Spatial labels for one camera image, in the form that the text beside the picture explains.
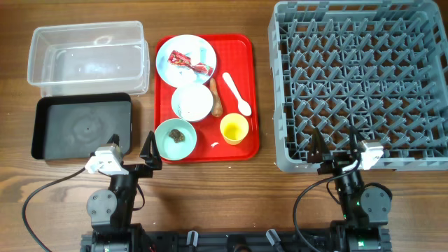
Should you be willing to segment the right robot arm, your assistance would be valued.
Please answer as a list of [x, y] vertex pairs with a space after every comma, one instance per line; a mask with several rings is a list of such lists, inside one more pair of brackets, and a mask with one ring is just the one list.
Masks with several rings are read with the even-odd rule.
[[319, 246], [324, 251], [391, 251], [390, 234], [384, 226], [389, 221], [393, 194], [380, 183], [365, 183], [361, 176], [379, 161], [384, 147], [379, 141], [365, 139], [351, 126], [349, 148], [348, 153], [332, 154], [320, 131], [313, 130], [307, 161], [320, 164], [318, 174], [332, 176], [344, 216], [331, 222]]

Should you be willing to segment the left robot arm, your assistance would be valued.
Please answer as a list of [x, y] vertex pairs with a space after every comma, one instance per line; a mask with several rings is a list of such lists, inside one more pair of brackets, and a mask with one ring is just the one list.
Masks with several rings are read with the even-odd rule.
[[107, 189], [94, 192], [87, 201], [93, 232], [91, 236], [82, 236], [81, 251], [157, 250], [142, 225], [131, 223], [137, 210], [134, 201], [139, 179], [151, 178], [155, 170], [162, 168], [154, 132], [149, 132], [141, 150], [142, 164], [125, 164], [123, 157], [119, 136], [114, 134], [92, 153], [85, 166], [89, 173], [102, 173], [111, 180]]

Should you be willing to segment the small light blue bowl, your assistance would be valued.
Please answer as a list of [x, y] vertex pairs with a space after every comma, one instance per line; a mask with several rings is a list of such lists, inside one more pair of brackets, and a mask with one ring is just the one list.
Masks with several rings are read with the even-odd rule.
[[188, 122], [199, 122], [211, 112], [214, 98], [205, 85], [186, 85], [171, 96], [171, 108], [176, 116]]

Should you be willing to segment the mint green bowl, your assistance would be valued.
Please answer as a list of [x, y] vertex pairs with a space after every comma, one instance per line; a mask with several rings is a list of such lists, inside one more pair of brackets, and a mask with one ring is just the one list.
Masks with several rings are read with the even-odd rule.
[[[169, 137], [169, 132], [172, 129], [181, 131], [185, 136], [185, 141], [175, 143]], [[188, 157], [197, 144], [197, 134], [194, 127], [188, 121], [180, 118], [169, 119], [161, 123], [155, 131], [155, 138], [160, 155], [171, 161]]]

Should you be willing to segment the pile of white rice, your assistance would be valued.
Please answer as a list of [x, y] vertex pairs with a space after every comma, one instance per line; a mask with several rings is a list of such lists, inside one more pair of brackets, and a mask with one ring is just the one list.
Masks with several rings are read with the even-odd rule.
[[177, 105], [174, 106], [177, 116], [190, 121], [200, 121], [205, 118], [211, 111], [209, 102], [203, 99], [194, 99], [193, 97], [182, 97]]

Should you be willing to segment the yellow plastic cup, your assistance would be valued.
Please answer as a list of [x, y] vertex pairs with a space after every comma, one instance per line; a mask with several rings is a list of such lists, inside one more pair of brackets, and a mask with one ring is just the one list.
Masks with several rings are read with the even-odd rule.
[[249, 133], [249, 122], [241, 114], [229, 113], [220, 122], [220, 133], [228, 144], [240, 144]]

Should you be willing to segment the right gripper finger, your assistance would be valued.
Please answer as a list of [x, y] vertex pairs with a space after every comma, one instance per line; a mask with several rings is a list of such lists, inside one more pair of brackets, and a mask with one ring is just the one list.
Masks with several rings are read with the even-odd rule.
[[308, 163], [322, 163], [331, 161], [330, 150], [323, 135], [320, 133], [318, 128], [314, 128], [313, 134], [311, 136], [311, 148], [308, 152], [307, 162]]
[[349, 146], [350, 146], [351, 155], [356, 160], [359, 157], [358, 142], [361, 142], [363, 140], [364, 140], [364, 137], [359, 133], [359, 131], [353, 125], [351, 125], [349, 127]]

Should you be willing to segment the brown food lump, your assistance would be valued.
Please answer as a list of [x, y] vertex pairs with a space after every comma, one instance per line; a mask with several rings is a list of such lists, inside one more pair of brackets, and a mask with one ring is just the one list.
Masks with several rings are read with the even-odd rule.
[[172, 129], [169, 132], [169, 137], [172, 138], [175, 143], [180, 143], [180, 142], [185, 141], [184, 134], [181, 131], [179, 131], [178, 129]]

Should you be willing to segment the red snack wrapper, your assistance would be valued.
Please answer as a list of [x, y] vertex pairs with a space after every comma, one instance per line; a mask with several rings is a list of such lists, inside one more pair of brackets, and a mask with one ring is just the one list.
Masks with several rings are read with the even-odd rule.
[[174, 66], [187, 67], [189, 69], [192, 69], [196, 73], [204, 74], [207, 76], [211, 76], [212, 73], [214, 72], [213, 67], [203, 64], [201, 62], [199, 62], [197, 64], [193, 64], [191, 62], [191, 59], [188, 56], [186, 56], [176, 50], [173, 50], [171, 52], [171, 54], [169, 55], [169, 58], [168, 58], [168, 62], [170, 64], [173, 64]]

